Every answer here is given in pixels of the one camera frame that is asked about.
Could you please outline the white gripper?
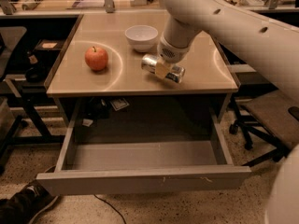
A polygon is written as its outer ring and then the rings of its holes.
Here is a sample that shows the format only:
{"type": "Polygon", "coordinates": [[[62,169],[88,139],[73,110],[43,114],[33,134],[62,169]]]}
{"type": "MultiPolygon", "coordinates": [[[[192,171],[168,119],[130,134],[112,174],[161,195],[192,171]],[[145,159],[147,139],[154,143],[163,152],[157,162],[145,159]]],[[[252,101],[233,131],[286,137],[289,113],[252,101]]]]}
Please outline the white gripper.
{"type": "Polygon", "coordinates": [[[155,67],[155,76],[160,79],[164,79],[171,71],[172,65],[170,63],[179,63],[188,53],[189,49],[189,47],[176,48],[161,37],[157,46],[157,51],[167,63],[157,62],[155,67]]]}

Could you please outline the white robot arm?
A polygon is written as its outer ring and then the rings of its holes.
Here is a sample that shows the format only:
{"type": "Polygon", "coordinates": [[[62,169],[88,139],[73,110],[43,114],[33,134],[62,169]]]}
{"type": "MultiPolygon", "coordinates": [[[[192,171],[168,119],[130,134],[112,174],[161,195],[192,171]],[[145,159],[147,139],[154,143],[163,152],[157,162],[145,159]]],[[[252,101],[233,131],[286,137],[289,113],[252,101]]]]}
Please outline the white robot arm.
{"type": "MultiPolygon", "coordinates": [[[[299,101],[299,30],[224,0],[164,0],[170,14],[158,45],[168,63],[180,62],[202,31],[299,101]]],[[[282,163],[264,211],[265,224],[299,223],[299,147],[282,163]]]]}

